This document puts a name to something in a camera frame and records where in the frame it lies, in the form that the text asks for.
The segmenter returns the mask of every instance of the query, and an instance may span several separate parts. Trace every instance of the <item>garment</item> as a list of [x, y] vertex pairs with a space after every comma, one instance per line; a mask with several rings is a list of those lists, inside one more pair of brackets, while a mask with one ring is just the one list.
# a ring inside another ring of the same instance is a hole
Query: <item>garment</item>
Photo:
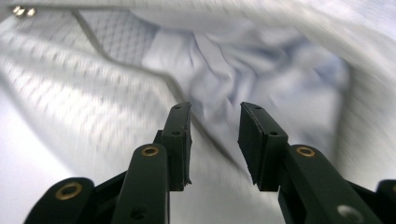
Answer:
[[242, 101], [353, 182], [396, 174], [390, 2], [17, 3], [37, 13], [0, 25], [2, 83], [78, 174], [98, 184], [122, 172], [170, 107], [192, 102], [192, 185], [171, 194], [172, 223], [282, 222], [236, 143]]

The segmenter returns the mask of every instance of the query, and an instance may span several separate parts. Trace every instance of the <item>white surface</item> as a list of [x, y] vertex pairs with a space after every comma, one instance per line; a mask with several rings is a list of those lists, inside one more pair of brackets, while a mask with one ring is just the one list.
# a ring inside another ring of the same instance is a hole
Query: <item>white surface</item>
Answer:
[[22, 223], [45, 191], [74, 174], [29, 128], [0, 89], [0, 223]]

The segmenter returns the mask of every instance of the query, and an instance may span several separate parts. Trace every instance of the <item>cloth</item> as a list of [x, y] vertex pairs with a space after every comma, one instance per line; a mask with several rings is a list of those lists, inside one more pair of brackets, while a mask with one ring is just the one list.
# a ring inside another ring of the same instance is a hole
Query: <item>cloth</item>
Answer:
[[37, 13], [1, 24], [0, 78], [80, 174], [100, 183], [126, 169], [170, 106], [192, 102], [193, 185], [171, 195], [172, 222], [282, 221], [274, 195], [249, 183], [242, 101], [352, 182], [373, 189], [396, 175], [390, 1], [17, 3]]

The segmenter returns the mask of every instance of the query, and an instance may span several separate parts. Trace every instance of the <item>metal ring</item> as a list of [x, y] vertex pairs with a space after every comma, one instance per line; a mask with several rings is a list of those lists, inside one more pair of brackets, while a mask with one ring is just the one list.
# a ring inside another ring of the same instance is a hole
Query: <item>metal ring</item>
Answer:
[[303, 155], [305, 157], [313, 157], [315, 156], [315, 151], [309, 147], [297, 147], [297, 153]]
[[[64, 193], [64, 190], [68, 188], [76, 188], [76, 189], [73, 192]], [[62, 201], [68, 200], [76, 197], [78, 194], [81, 193], [81, 191], [82, 191], [82, 186], [78, 182], [74, 181], [63, 185], [60, 189], [58, 189], [56, 191], [55, 197]]]
[[145, 147], [142, 150], [143, 156], [155, 156], [158, 154], [160, 150], [156, 147]]

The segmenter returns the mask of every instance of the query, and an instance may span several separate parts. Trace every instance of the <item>copper-colored ring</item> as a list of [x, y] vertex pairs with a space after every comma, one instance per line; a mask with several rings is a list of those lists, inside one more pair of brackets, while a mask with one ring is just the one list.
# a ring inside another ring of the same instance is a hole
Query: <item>copper-colored ring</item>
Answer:
[[155, 155], [158, 154], [158, 152], [160, 152], [160, 150], [158, 148], [156, 148], [156, 147], [145, 147], [142, 150], [143, 156], [155, 156]]
[[[65, 189], [73, 188], [73, 187], [76, 188], [73, 192], [64, 193]], [[67, 183], [67, 184], [63, 185], [61, 188], [59, 188], [56, 191], [55, 197], [62, 201], [68, 200], [68, 199], [76, 197], [78, 194], [81, 193], [81, 191], [82, 191], [82, 186], [78, 182], [74, 181], [74, 182]]]
[[298, 154], [303, 155], [305, 157], [315, 156], [315, 151], [309, 147], [297, 147], [296, 151]]

